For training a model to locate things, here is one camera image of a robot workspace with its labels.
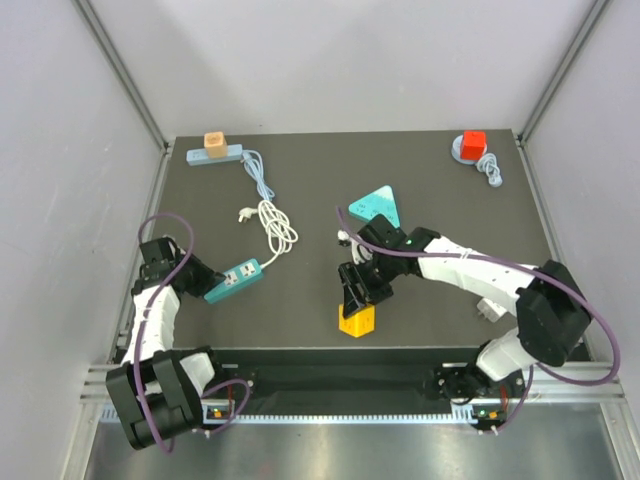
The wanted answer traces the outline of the white cube adapter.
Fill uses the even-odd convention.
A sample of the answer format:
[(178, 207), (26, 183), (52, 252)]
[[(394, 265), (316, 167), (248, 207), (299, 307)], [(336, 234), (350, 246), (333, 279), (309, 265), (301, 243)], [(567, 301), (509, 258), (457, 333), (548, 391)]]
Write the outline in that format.
[(487, 298), (482, 298), (476, 307), (479, 314), (492, 323), (500, 320), (507, 312), (504, 307)]

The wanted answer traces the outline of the beige orange cube adapter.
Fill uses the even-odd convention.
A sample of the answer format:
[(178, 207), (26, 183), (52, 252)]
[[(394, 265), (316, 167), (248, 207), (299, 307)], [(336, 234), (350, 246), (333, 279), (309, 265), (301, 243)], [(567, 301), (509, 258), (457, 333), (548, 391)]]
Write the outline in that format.
[(211, 159), (223, 158), (228, 155), (226, 137), (222, 131), (208, 132), (203, 137), (204, 149)]

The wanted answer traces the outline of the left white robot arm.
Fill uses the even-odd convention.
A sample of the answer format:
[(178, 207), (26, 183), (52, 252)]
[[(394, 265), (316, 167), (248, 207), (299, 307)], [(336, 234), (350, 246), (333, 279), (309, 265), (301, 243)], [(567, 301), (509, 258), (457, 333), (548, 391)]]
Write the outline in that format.
[(173, 348), (175, 320), (185, 295), (202, 298), (225, 276), (189, 256), (169, 236), (140, 245), (143, 263), (131, 296), (130, 344), (106, 388), (132, 448), (165, 446), (203, 422), (201, 395), (216, 396), (227, 374), (209, 347)]

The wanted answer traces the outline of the yellow cube adapter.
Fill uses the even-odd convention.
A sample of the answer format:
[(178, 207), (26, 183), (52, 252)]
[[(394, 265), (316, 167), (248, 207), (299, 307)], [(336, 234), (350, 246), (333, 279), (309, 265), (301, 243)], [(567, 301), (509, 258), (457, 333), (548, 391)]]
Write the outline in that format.
[(350, 317), (345, 317), (343, 304), (340, 304), (338, 310), (338, 329), (353, 338), (368, 335), (375, 330), (375, 313), (375, 307), (370, 305)]

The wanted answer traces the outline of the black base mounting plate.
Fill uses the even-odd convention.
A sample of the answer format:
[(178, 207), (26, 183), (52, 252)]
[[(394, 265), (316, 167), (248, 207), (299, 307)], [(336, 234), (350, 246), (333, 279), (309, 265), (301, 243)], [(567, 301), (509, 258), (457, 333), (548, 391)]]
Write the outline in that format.
[(257, 399), (284, 392), (413, 391), (431, 398), (477, 398), (497, 382), (471, 348), (359, 347), (217, 349), (222, 377), (241, 378)]

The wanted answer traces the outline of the teal rectangular power strip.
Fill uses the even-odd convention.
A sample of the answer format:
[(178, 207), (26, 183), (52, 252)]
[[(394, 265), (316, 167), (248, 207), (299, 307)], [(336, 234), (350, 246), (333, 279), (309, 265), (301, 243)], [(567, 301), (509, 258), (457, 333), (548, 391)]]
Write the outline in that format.
[(263, 278), (263, 269), (255, 259), (236, 265), (225, 273), (224, 281), (204, 295), (204, 300), (215, 304)]

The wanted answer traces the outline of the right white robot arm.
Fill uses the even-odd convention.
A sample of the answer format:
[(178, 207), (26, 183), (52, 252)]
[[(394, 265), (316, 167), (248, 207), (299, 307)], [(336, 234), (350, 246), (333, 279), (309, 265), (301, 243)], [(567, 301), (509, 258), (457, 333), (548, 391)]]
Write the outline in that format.
[(440, 233), (417, 227), (410, 233), (379, 214), (348, 240), (352, 259), (339, 265), (343, 315), (350, 318), (390, 298), (391, 283), (413, 275), (478, 296), (478, 308), (498, 308), (514, 328), (479, 347), (461, 381), (466, 396), (487, 396), (514, 372), (537, 363), (561, 367), (592, 317), (565, 265), (508, 263), (462, 247)]

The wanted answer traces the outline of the red cube adapter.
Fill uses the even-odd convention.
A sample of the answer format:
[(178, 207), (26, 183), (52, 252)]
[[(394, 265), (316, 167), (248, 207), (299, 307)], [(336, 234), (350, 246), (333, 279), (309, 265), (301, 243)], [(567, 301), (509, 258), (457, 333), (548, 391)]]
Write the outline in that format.
[(466, 130), (460, 143), (460, 158), (467, 162), (477, 162), (486, 153), (487, 138), (484, 131)]

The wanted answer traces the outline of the teal triangular power strip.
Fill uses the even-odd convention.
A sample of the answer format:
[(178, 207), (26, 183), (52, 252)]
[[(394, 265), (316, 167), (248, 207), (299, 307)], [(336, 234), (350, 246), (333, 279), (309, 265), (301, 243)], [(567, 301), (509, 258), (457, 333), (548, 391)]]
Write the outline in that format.
[(369, 222), (377, 215), (383, 215), (394, 228), (400, 227), (400, 217), (394, 191), (390, 185), (383, 185), (361, 197), (348, 206), (348, 213), (363, 222)]

